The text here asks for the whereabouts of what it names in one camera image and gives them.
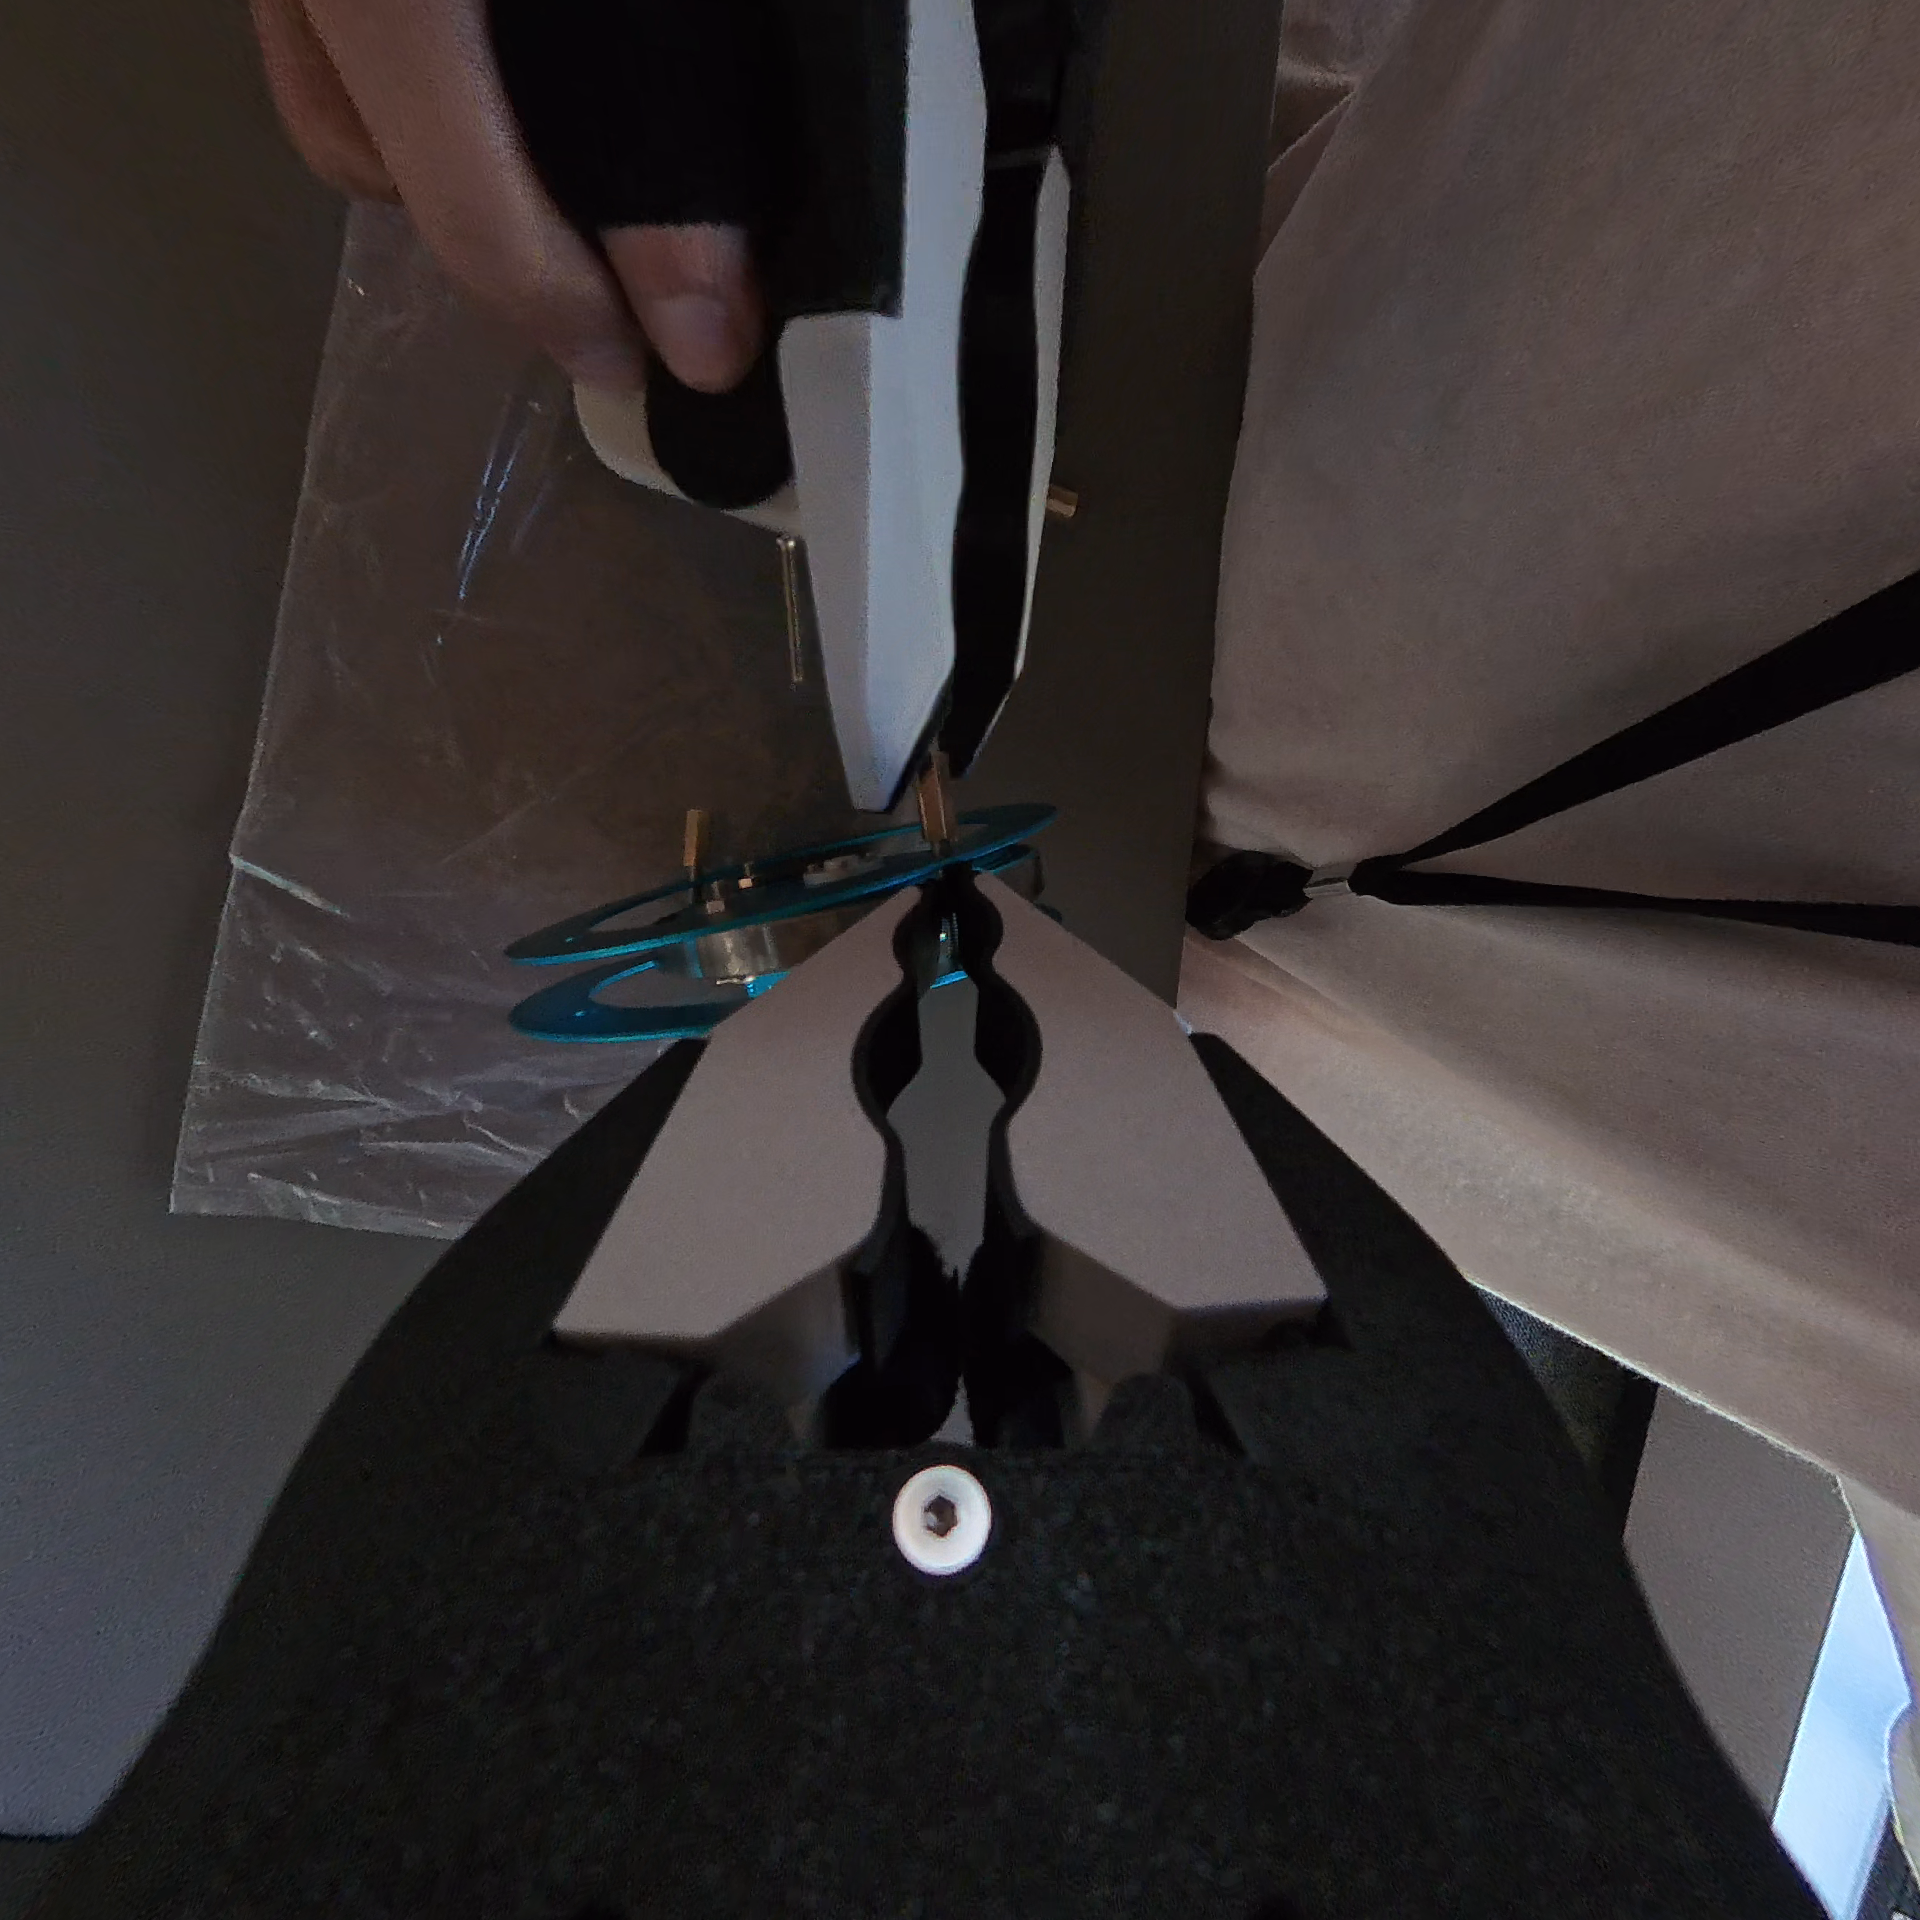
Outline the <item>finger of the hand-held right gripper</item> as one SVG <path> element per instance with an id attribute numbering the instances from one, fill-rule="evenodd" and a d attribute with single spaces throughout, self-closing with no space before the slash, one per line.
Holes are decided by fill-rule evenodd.
<path id="1" fill-rule="evenodd" d="M 974 764 L 1023 668 L 1057 434 L 1070 203 L 1057 151 L 989 155 L 958 338 L 952 771 Z"/>
<path id="2" fill-rule="evenodd" d="M 780 378 L 832 728 L 857 810 L 911 779 L 952 672 L 958 354 L 983 200 L 974 8 L 911 2 L 895 315 L 790 319 Z"/>

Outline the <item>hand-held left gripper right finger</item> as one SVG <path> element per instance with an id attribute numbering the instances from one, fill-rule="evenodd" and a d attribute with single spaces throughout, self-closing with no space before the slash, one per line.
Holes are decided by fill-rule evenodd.
<path id="1" fill-rule="evenodd" d="M 997 877 L 959 896 L 999 1093 L 963 1285 L 980 1445 L 1070 1445 L 1141 1376 L 1310 1333 L 1328 1287 L 1173 1007 Z"/>

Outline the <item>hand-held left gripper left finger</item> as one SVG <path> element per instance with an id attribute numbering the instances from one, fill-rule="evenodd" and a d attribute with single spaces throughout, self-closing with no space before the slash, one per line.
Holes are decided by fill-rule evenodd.
<path id="1" fill-rule="evenodd" d="M 726 1020 L 593 1243 L 558 1339 L 917 1445 L 955 1405 L 955 1283 L 907 1208 L 894 1106 L 924 1067 L 942 912 L 907 887 Z"/>

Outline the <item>blue round turntable assembly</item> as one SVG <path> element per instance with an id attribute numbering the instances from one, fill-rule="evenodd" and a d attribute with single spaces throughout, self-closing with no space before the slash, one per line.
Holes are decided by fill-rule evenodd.
<path id="1" fill-rule="evenodd" d="M 515 965 L 559 972 L 510 1021 L 556 1043 L 701 1040 L 902 890 L 945 869 L 1035 877 L 1055 816 L 1047 802 L 974 806 L 948 851 L 894 822 L 593 904 L 507 946 Z"/>

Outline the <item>grey desk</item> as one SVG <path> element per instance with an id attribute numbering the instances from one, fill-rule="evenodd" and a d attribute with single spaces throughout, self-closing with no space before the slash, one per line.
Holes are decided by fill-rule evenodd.
<path id="1" fill-rule="evenodd" d="M 1180 976 L 1278 4 L 1117 4 L 1063 400 L 1079 535 L 977 779 Z M 221 4 L 5 4 L 5 1837 L 150 1739 L 340 1381 L 447 1248 L 173 1214 L 345 214 Z"/>

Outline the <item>clear plastic bag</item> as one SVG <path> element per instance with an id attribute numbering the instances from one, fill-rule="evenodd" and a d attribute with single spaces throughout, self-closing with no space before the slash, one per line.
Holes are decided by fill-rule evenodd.
<path id="1" fill-rule="evenodd" d="M 505 949 L 877 824 L 776 540 L 613 475 L 569 384 L 356 205 L 172 1211 L 459 1237 L 657 1056 L 511 1031 Z"/>

